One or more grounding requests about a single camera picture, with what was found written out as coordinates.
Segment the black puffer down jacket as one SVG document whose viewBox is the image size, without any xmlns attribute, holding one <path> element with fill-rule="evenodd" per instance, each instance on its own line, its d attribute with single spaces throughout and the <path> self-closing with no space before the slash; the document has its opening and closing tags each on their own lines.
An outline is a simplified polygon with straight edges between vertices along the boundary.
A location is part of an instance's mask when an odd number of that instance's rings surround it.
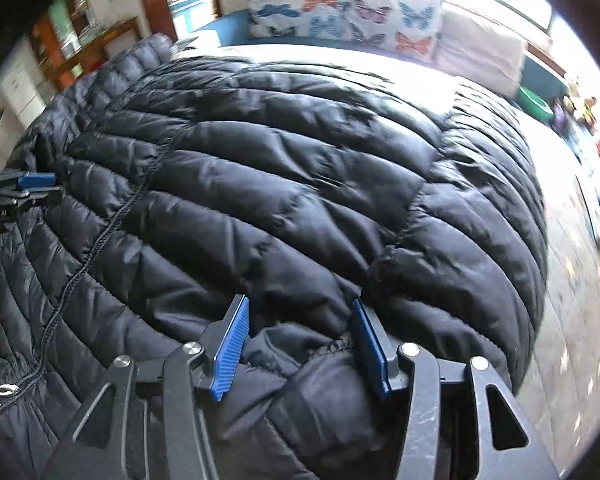
<svg viewBox="0 0 600 480">
<path fill-rule="evenodd" d="M 7 167 L 64 189 L 0 234 L 0 437 L 32 476 L 117 356 L 167 356 L 238 294 L 250 336 L 206 408 L 223 479 L 390 477 L 403 413 L 358 367 L 355 299 L 395 341 L 527 373 L 543 195 L 516 110 L 473 82 L 156 35 L 55 96 Z"/>
</svg>

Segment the white refrigerator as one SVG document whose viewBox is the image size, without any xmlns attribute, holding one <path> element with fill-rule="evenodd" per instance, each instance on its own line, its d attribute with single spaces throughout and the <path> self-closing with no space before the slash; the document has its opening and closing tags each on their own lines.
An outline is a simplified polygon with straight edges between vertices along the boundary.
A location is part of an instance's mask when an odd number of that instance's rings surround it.
<svg viewBox="0 0 600 480">
<path fill-rule="evenodd" d="M 27 129 L 46 107 L 38 88 L 42 81 L 38 66 L 25 53 L 18 49 L 12 52 L 4 64 L 0 87 L 23 129 Z"/>
</svg>

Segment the grey quilted star mattress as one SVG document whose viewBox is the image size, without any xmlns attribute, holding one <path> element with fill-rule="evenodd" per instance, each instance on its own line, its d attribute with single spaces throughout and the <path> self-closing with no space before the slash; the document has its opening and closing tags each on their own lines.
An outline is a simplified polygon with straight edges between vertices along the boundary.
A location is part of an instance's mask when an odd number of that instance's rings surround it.
<svg viewBox="0 0 600 480">
<path fill-rule="evenodd" d="M 187 129 L 152 186 L 204 314 L 253 322 L 211 417 L 224 479 L 385 479 L 406 405 L 381 401 L 352 332 L 487 358 L 557 466 L 600 426 L 600 248 L 571 156 L 464 77 L 297 46 L 177 58 L 138 105 Z"/>
</svg>

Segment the dark wooden desk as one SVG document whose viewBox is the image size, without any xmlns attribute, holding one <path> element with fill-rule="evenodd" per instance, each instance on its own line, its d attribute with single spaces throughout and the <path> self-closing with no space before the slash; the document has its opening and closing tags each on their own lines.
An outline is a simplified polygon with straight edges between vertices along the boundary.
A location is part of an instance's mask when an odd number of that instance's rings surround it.
<svg viewBox="0 0 600 480">
<path fill-rule="evenodd" d="M 95 39 L 88 42 L 78 52 L 69 56 L 60 64 L 54 62 L 43 64 L 43 75 L 56 90 L 64 90 L 71 86 L 76 79 L 98 70 L 110 58 L 106 49 L 108 44 L 122 38 L 128 32 L 132 32 L 136 41 L 142 38 L 136 16 L 117 22 L 105 29 Z"/>
</svg>

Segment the wooden display cabinet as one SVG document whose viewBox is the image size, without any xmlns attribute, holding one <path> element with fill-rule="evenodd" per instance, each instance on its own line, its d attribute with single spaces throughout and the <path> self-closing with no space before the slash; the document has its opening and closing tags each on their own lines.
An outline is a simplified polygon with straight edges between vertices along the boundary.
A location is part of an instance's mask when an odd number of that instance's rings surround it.
<svg viewBox="0 0 600 480">
<path fill-rule="evenodd" d="M 90 0 L 53 0 L 29 34 L 38 66 L 55 90 L 97 70 L 106 61 L 87 45 L 99 34 Z"/>
</svg>

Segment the blue white cabinet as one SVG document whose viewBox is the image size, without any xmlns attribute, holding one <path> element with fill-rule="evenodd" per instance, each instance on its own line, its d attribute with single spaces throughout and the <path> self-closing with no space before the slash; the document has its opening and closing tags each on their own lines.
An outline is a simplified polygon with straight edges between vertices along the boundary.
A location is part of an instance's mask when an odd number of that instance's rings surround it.
<svg viewBox="0 0 600 480">
<path fill-rule="evenodd" d="M 183 0 L 169 6 L 178 39 L 192 36 L 197 29 L 215 20 L 213 0 Z"/>
</svg>

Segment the purple plush toy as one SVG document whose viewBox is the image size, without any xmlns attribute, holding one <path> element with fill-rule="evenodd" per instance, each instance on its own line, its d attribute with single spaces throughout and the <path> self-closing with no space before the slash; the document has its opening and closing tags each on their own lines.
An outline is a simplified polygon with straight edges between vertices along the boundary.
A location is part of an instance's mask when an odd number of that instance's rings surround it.
<svg viewBox="0 0 600 480">
<path fill-rule="evenodd" d="M 554 99 L 552 111 L 553 118 L 550 122 L 550 128 L 552 128 L 558 136 L 564 138 L 569 130 L 569 114 L 562 106 L 561 99 Z"/>
</svg>

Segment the green plastic basin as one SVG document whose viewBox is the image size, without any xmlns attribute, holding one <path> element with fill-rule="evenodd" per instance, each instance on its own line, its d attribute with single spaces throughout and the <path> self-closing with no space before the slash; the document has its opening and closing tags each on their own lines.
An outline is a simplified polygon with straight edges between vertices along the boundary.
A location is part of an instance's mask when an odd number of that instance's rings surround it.
<svg viewBox="0 0 600 480">
<path fill-rule="evenodd" d="M 542 124 L 549 124 L 554 117 L 553 110 L 547 102 L 526 87 L 518 89 L 516 102 L 526 114 Z"/>
</svg>

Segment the plush bear yellow vest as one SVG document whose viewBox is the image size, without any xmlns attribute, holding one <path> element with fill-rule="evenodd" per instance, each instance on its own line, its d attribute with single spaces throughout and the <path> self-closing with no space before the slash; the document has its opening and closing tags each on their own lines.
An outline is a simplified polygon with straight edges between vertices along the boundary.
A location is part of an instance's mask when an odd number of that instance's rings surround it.
<svg viewBox="0 0 600 480">
<path fill-rule="evenodd" d="M 588 96 L 580 99 L 576 106 L 576 121 L 581 126 L 588 129 L 591 134 L 595 133 L 597 119 L 593 113 L 593 108 L 597 103 L 595 96 Z"/>
</svg>

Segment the left butterfly print pillow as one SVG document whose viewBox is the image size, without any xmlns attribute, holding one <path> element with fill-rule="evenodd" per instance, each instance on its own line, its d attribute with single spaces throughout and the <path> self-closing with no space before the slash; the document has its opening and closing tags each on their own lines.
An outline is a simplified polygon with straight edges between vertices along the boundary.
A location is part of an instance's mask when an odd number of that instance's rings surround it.
<svg viewBox="0 0 600 480">
<path fill-rule="evenodd" d="M 346 0 L 248 0 L 252 38 L 348 41 Z"/>
</svg>

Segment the butterfly print pillow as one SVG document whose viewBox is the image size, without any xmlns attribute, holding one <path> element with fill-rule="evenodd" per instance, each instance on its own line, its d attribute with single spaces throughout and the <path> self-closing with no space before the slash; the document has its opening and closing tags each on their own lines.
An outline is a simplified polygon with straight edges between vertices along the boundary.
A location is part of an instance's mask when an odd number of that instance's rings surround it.
<svg viewBox="0 0 600 480">
<path fill-rule="evenodd" d="M 441 0 L 348 0 L 351 40 L 430 63 L 442 26 Z"/>
<path fill-rule="evenodd" d="M 346 0 L 248 0 L 252 38 L 348 41 Z"/>
</svg>

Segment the white plain pillow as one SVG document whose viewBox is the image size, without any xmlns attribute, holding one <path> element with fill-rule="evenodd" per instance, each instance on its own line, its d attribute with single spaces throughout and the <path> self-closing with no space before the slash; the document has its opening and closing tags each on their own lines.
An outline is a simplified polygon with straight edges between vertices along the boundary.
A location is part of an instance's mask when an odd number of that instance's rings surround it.
<svg viewBox="0 0 600 480">
<path fill-rule="evenodd" d="M 443 3 L 434 65 L 513 99 L 521 82 L 527 41 L 509 28 L 452 3 Z"/>
</svg>

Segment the right butterfly print pillow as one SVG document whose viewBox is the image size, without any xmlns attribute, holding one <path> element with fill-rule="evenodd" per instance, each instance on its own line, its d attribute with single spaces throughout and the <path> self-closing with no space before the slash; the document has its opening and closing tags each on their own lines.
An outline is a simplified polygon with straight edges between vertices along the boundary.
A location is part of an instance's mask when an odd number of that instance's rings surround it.
<svg viewBox="0 0 600 480">
<path fill-rule="evenodd" d="M 442 26 L 441 0 L 348 0 L 351 40 L 430 63 Z"/>
</svg>

